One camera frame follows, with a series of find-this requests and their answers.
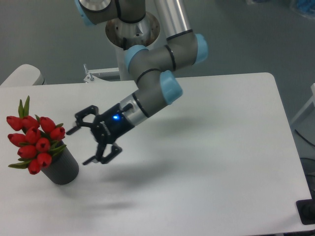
blue led light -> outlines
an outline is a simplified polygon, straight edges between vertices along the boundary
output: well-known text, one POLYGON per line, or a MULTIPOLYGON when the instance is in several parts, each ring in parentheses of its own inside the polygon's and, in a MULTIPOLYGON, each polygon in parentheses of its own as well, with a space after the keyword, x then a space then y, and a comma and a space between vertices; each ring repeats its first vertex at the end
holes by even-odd
POLYGON ((114 120, 120 120, 120 116, 119 116, 119 115, 114 115, 114 116, 113 116, 113 119, 114 119, 114 120))

tulip bouquet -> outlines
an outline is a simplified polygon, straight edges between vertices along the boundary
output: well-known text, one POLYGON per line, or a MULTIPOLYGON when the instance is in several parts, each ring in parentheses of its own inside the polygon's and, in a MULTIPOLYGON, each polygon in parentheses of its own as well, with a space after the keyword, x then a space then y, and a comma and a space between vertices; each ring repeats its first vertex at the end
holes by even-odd
POLYGON ((21 133, 9 134, 8 138, 12 144, 19 147, 17 154, 20 162, 11 164, 9 167, 17 169, 28 168, 32 175, 40 172, 41 168, 47 168, 65 149, 66 145, 61 141, 64 138, 65 129, 63 124, 57 124, 48 117, 35 118, 29 116, 30 96, 27 97, 23 106, 22 100, 18 109, 19 117, 9 116, 6 118, 8 124, 15 131, 21 133))

white table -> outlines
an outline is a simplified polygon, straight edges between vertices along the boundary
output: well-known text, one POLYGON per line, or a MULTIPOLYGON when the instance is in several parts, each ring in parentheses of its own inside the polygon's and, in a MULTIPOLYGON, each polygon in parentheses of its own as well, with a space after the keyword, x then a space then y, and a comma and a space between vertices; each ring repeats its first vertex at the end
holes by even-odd
MULTIPOLYGON (((7 165, 17 148, 5 117, 30 114, 70 129, 93 104, 104 112, 134 82, 0 88, 0 235, 247 236, 313 230, 295 202, 310 199, 275 80, 267 73, 180 78, 184 95, 117 143, 110 164, 80 165, 75 181, 7 165)), ((95 153, 88 128, 65 138, 79 163, 95 153)))

dark gray vase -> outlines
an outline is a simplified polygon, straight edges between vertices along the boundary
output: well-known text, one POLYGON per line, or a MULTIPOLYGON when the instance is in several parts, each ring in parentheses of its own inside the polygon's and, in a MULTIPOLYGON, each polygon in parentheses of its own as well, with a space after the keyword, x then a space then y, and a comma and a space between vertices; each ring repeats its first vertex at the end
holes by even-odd
POLYGON ((55 184, 64 185, 73 181, 79 173, 79 165, 66 147, 53 158, 48 168, 41 171, 55 184))

red tulip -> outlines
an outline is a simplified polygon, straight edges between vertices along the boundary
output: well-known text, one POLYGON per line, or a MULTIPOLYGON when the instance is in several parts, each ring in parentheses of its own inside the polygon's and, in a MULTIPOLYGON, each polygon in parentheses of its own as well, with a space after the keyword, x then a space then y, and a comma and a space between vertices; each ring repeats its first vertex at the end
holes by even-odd
POLYGON ((15 131, 19 131, 23 128, 22 119, 18 117, 9 116, 6 117, 6 122, 14 129, 15 131))
POLYGON ((40 139, 40 131, 36 127, 31 127, 25 135, 26 141, 30 144, 36 144, 40 139))
POLYGON ((40 126, 45 133, 50 133, 56 128, 55 123, 48 117, 40 118, 40 126))
POLYGON ((46 138, 40 138, 36 143, 36 149, 40 152, 48 152, 50 149, 50 142, 46 138))
POLYGON ((37 150, 35 148, 35 146, 33 145, 27 145, 24 147, 20 147, 20 149, 18 150, 18 155, 21 158, 34 158, 37 154, 37 150))
POLYGON ((52 138, 52 140, 58 140, 58 141, 63 139, 64 135, 65 135, 65 129, 63 127, 58 127, 54 129, 53 131, 51 131, 50 133, 50 137, 52 138))
POLYGON ((31 116, 24 117, 22 120, 22 124, 23 124, 23 127, 26 128, 27 130, 29 130, 31 127, 35 127, 35 128, 39 127, 38 121, 35 120, 31 116))
POLYGON ((38 172, 40 172, 40 165, 37 160, 33 160, 30 162, 28 170, 31 175, 36 175, 38 172))
POLYGON ((39 166, 41 167, 47 168, 50 165, 51 161, 52 161, 52 157, 48 153, 40 153, 37 156, 37 162, 39 166))
POLYGON ((24 134, 9 134, 8 138, 10 140, 11 143, 13 143, 15 146, 17 147, 21 147, 21 145, 19 145, 19 143, 25 143, 26 142, 26 138, 24 134))

